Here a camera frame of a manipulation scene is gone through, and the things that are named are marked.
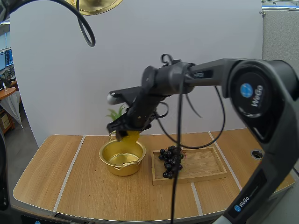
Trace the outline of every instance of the robotic arm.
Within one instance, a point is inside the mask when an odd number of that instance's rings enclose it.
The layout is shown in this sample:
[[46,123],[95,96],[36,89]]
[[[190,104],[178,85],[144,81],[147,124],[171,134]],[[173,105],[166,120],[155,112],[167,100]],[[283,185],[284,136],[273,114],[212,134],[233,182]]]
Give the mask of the robotic arm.
[[172,60],[159,69],[144,70],[142,85],[110,92],[112,104],[126,102],[127,112],[107,125],[118,140],[127,130],[151,127],[158,104],[195,86],[221,85],[238,116],[255,136],[265,155],[237,198],[215,223],[243,224],[288,175],[299,158],[299,80],[283,61],[221,59],[189,67]]

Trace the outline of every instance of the gold pot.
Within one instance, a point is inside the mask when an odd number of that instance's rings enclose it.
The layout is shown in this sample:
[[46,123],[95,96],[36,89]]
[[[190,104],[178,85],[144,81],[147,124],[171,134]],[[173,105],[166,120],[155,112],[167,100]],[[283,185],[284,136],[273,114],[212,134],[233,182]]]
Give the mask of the gold pot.
[[127,143],[112,140],[112,133],[109,135],[109,142],[103,145],[99,155],[101,160],[106,163],[108,170],[117,176],[129,176],[136,173],[144,158],[145,147],[138,141]]

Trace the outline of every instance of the grape bunch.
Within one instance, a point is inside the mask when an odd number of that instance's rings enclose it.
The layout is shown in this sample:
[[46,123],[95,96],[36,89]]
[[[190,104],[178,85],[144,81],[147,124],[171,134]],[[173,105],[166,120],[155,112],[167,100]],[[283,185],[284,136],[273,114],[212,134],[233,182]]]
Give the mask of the grape bunch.
[[181,165],[181,161],[184,157],[183,154],[174,155],[174,151],[177,148],[175,146],[169,146],[167,150],[161,149],[159,159],[164,161],[164,166],[166,171],[163,173],[164,178],[172,179],[172,175],[176,171],[176,166],[178,165],[178,169],[181,170],[183,166]]

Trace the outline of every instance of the round table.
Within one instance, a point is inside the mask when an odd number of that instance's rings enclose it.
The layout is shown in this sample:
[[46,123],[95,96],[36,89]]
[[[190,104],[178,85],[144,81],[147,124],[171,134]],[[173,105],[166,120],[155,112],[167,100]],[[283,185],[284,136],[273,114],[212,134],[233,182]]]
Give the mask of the round table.
[[11,94],[13,94],[15,92],[15,88],[7,88],[7,91],[5,91],[5,89],[0,91],[0,99],[4,99],[6,97],[9,97]]

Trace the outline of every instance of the white panel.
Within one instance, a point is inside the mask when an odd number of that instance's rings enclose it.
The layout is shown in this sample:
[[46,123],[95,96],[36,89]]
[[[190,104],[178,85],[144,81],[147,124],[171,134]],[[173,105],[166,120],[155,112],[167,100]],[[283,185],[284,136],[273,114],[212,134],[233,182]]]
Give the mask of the white panel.
[[11,44],[10,44],[10,32],[6,33],[6,48],[10,48]]
[[[137,86],[148,65],[160,67],[170,53],[187,62],[224,57],[261,58],[260,0],[125,0],[88,16],[96,36],[90,48],[76,17],[59,4],[33,2],[11,15],[14,67],[38,145],[51,134],[107,135],[107,94]],[[222,122],[213,87],[198,87],[185,104],[183,132],[216,131]],[[175,133],[177,96],[163,119]],[[227,128],[243,128],[228,100]],[[161,134],[156,122],[146,134]]]
[[0,49],[5,49],[6,48],[6,43],[5,43],[5,34],[2,34],[0,36]]

